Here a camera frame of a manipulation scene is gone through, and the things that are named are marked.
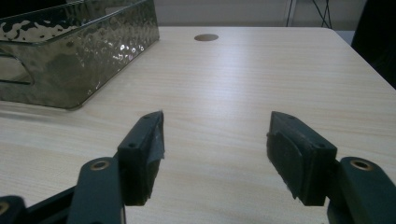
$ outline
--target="chair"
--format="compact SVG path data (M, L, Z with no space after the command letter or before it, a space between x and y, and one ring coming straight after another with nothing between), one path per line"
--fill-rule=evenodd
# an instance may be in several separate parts
M395 10L395 0L367 0L351 46L396 89Z

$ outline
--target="wooden table surface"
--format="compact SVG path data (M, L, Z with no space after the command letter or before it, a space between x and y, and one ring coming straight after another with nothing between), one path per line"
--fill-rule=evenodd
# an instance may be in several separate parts
M289 113L396 182L396 91L335 32L161 27L161 40L76 111L0 102L0 195L28 206L113 156L163 110L165 160L128 223L328 223L294 201L266 157L271 111ZM196 35L215 34L210 42Z

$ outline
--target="white wall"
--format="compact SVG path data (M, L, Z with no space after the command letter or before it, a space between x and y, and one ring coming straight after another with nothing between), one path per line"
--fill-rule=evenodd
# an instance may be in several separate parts
M160 25L285 26L291 0L154 0ZM292 26L320 26L312 0L296 1ZM326 0L316 0L324 11ZM330 0L333 29L355 30L365 0Z

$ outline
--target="textured tray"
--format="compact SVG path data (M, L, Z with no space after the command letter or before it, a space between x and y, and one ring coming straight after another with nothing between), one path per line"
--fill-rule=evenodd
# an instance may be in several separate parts
M82 105L159 39L153 0L84 1L0 20L0 100Z

